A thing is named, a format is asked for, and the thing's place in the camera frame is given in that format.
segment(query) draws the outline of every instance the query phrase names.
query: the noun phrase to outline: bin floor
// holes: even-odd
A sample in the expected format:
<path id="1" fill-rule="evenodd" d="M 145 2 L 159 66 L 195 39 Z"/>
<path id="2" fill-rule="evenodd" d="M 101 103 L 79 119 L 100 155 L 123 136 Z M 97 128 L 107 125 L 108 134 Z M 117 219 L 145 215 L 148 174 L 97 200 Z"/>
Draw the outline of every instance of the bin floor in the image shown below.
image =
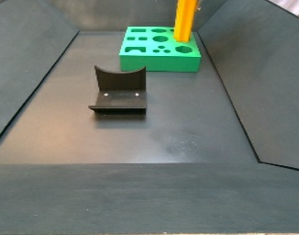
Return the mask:
<path id="1" fill-rule="evenodd" d="M 88 109 L 123 37 L 80 34 L 0 139 L 0 234 L 299 233 L 299 172 L 256 162 L 200 43 L 145 116 Z"/>

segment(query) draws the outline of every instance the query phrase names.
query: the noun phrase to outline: yellow peg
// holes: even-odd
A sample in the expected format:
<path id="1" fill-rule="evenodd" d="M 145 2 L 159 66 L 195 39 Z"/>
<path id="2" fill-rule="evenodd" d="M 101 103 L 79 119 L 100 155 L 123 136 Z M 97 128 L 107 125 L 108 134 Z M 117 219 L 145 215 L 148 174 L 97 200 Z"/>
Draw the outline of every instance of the yellow peg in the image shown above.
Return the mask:
<path id="1" fill-rule="evenodd" d="M 193 24 L 193 14 L 197 0 L 177 0 L 173 38 L 176 41 L 188 42 Z"/>

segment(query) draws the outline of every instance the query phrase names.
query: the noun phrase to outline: green foam block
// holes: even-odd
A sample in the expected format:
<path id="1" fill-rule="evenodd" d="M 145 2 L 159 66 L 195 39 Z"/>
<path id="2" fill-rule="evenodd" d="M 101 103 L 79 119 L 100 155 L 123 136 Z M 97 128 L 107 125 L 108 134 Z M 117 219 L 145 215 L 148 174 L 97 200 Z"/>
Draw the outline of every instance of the green foam block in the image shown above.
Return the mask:
<path id="1" fill-rule="evenodd" d="M 176 42 L 173 28 L 128 27 L 119 53 L 121 71 L 196 72 L 201 55 L 191 35 L 189 42 Z"/>

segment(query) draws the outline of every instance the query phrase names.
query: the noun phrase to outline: circular hole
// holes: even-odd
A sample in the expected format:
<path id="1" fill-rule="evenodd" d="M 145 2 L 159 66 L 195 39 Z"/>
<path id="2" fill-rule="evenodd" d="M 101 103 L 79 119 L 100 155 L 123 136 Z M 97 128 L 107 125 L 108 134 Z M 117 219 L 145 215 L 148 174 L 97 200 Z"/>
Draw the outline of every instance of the circular hole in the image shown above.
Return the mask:
<path id="1" fill-rule="evenodd" d="M 155 32 L 155 33 L 164 33 L 164 32 L 167 32 L 167 30 L 163 29 L 163 28 L 155 28 L 155 29 L 152 29 L 152 32 Z"/>
<path id="2" fill-rule="evenodd" d="M 155 37 L 153 37 L 153 41 L 164 42 L 164 41 L 168 41 L 168 38 L 164 37 L 164 36 L 155 36 Z"/>
<path id="3" fill-rule="evenodd" d="M 192 49 L 189 47 L 185 47 L 185 46 L 176 47 L 175 50 L 180 53 L 184 53 L 184 54 L 192 52 Z"/>

